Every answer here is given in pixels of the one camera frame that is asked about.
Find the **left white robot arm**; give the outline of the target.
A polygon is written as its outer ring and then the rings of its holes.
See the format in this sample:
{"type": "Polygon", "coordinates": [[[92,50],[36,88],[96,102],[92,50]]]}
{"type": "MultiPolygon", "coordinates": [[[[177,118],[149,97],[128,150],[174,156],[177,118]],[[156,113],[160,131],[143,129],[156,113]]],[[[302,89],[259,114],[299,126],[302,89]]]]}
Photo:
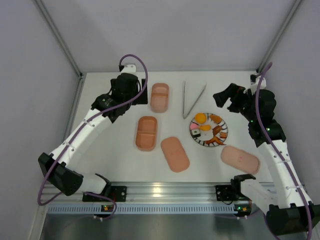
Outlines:
{"type": "Polygon", "coordinates": [[[112,126],[132,105],[138,104],[146,80],[137,77],[134,64],[128,64],[121,66],[120,74],[110,83],[111,91],[95,99],[70,136],[51,153],[42,153],[38,158],[46,180],[66,196],[105,191],[109,184],[105,177],[98,173],[77,173],[76,166],[100,133],[112,126]]]}

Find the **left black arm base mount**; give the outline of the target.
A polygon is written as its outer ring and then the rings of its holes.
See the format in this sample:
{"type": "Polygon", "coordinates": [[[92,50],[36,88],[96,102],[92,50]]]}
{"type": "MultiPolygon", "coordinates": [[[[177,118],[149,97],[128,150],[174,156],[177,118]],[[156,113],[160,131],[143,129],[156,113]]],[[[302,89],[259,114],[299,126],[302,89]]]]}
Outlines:
{"type": "MultiPolygon", "coordinates": [[[[127,197],[127,186],[106,186],[103,191],[99,194],[100,196],[108,197],[115,202],[125,202],[127,197]]],[[[105,199],[89,194],[82,195],[83,202],[106,202],[105,199]]]]}

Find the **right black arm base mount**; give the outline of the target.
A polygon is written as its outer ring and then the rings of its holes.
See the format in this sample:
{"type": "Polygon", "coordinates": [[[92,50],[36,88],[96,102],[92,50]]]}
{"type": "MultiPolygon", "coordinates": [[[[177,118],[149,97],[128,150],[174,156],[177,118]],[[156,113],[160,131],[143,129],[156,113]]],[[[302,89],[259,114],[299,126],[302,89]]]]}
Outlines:
{"type": "Polygon", "coordinates": [[[215,186],[216,200],[220,202],[231,202],[237,200],[236,190],[231,185],[215,186]]]}

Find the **orange round toy food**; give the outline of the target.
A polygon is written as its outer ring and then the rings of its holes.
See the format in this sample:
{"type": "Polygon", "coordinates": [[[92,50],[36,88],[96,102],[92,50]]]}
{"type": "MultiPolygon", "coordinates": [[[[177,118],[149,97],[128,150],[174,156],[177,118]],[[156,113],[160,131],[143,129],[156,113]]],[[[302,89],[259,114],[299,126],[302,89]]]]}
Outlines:
{"type": "Polygon", "coordinates": [[[204,113],[197,113],[194,119],[198,124],[204,124],[207,121],[207,117],[204,113]]]}

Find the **black white sushi roll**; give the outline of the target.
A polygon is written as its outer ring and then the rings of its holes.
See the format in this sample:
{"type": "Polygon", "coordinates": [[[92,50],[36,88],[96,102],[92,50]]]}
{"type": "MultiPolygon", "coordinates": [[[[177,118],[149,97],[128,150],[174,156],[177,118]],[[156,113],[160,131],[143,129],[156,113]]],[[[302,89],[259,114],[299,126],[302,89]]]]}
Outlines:
{"type": "Polygon", "coordinates": [[[193,138],[198,138],[201,136],[201,132],[199,129],[193,129],[191,130],[191,135],[193,138]]]}

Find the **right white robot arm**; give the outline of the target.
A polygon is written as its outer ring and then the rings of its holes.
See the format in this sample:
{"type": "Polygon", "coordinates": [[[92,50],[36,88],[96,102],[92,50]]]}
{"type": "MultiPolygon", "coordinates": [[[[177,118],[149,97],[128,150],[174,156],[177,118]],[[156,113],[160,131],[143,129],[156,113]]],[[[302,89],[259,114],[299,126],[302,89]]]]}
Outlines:
{"type": "Polygon", "coordinates": [[[275,238],[305,232],[310,240],[313,228],[320,221],[320,206],[313,203],[301,184],[284,131],[274,119],[275,94],[261,88],[262,76],[255,79],[250,88],[231,83],[213,98],[219,108],[230,100],[227,109],[248,120],[249,135],[268,166],[276,193],[267,191],[251,173],[237,175],[231,183],[263,212],[266,225],[275,238]]]}

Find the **pink toy sweet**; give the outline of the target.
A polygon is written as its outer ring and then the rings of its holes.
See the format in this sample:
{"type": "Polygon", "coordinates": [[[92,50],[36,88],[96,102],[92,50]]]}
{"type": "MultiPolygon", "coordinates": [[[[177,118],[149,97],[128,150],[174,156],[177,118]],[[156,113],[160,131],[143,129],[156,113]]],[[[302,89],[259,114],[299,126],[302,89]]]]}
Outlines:
{"type": "Polygon", "coordinates": [[[199,125],[196,123],[191,123],[189,127],[190,127],[190,130],[196,130],[199,128],[199,125]]]}

